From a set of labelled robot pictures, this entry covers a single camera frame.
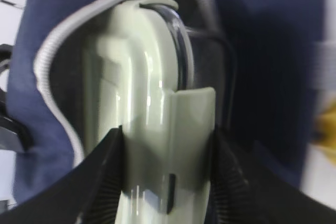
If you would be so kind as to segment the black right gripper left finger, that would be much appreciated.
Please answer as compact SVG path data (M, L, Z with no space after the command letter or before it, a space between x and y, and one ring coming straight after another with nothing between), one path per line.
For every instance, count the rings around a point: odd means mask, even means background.
M122 128L111 129L74 170L1 214L1 223L115 223L123 181Z

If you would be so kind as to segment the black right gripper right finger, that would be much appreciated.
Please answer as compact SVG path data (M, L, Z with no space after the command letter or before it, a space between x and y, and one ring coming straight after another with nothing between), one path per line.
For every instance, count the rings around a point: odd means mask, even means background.
M210 223L335 223L335 210L281 180L216 127Z

